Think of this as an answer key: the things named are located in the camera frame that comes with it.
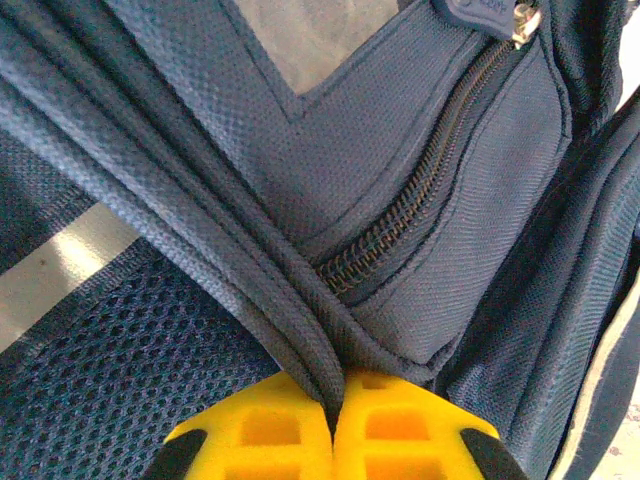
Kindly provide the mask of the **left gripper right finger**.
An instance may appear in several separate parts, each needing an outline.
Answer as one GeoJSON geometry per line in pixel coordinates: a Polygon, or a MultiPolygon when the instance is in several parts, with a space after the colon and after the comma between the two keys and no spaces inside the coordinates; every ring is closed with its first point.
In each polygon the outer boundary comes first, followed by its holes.
{"type": "Polygon", "coordinates": [[[347,376],[335,479],[525,479],[496,428],[398,377],[347,376]]]}

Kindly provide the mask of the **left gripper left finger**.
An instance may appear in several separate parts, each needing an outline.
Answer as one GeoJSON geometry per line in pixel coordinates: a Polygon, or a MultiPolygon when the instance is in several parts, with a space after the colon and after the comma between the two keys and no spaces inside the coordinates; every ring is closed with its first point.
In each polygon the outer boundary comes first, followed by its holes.
{"type": "Polygon", "coordinates": [[[324,409],[279,372],[177,425],[144,477],[330,479],[324,409]]]}

